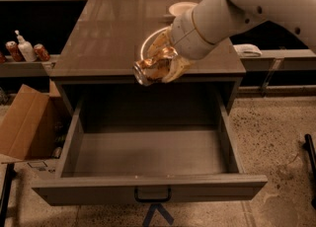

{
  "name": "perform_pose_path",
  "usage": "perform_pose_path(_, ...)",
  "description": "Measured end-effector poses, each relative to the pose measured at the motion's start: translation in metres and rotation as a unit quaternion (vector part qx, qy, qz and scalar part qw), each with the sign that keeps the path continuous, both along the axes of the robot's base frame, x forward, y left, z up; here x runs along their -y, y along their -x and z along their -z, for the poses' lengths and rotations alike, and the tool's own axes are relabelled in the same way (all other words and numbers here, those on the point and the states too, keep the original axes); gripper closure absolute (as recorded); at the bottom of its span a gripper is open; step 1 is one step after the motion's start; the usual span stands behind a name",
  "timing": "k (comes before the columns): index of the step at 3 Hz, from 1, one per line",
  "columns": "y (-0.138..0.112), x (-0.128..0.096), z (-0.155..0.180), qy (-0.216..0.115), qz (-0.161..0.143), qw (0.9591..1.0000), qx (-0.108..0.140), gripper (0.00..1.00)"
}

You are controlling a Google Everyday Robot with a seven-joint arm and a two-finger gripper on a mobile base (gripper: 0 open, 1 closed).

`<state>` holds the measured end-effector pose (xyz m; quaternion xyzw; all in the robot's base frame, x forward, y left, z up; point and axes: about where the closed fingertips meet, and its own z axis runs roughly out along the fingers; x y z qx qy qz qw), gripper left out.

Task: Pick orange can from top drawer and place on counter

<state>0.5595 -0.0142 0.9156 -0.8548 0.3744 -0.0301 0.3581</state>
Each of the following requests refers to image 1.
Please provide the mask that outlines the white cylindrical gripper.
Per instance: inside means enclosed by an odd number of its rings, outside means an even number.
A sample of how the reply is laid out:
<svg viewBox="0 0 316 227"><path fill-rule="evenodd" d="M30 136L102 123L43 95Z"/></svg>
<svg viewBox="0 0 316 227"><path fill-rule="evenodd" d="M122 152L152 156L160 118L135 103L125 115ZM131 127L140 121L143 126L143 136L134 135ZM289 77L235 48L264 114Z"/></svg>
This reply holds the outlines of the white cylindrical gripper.
<svg viewBox="0 0 316 227"><path fill-rule="evenodd" d="M210 9L194 7L178 16L171 28L166 28L155 38L146 51L148 58L170 58L173 53L171 43L181 55L171 60L169 72L162 78L163 83L180 78L195 64L192 60L205 58L215 48L216 20Z"/></svg>

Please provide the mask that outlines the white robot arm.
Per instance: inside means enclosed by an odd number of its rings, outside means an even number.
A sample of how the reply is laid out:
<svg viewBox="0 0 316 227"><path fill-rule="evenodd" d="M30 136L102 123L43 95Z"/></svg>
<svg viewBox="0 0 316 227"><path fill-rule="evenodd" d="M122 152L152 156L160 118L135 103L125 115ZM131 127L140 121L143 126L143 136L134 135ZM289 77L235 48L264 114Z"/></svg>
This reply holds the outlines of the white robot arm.
<svg viewBox="0 0 316 227"><path fill-rule="evenodd" d="M316 49L316 0L202 0L152 43L149 79L169 83L224 39L271 21Z"/></svg>

